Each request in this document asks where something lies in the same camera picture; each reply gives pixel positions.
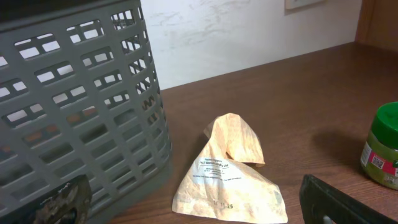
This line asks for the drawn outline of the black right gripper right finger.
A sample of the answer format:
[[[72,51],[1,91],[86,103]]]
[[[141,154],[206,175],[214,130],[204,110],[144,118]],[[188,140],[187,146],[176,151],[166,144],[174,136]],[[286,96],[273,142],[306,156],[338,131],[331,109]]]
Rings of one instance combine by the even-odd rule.
[[[303,177],[299,200],[305,223],[397,224],[310,174]]]

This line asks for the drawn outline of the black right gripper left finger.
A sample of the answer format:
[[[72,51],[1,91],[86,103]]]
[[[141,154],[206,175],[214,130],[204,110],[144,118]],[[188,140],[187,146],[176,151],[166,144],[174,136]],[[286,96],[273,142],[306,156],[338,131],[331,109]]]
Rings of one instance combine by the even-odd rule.
[[[88,177],[78,175],[1,217],[1,224],[82,224],[88,219],[92,192]]]

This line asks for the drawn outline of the green lid pesto jar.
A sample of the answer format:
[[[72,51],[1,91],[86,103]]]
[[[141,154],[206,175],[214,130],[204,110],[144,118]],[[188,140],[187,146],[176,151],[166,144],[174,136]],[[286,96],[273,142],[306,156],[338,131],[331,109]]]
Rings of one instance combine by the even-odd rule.
[[[397,102],[376,111],[360,162],[372,180],[397,189]]]

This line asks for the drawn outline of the beige paper pouch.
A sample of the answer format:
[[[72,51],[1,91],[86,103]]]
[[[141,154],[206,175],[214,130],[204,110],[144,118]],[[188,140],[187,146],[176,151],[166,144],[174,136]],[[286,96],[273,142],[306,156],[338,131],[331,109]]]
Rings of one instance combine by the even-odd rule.
[[[223,221],[287,223],[278,185],[254,169],[264,166],[264,155],[247,122],[227,113],[204,133],[208,142],[181,181],[172,211]]]

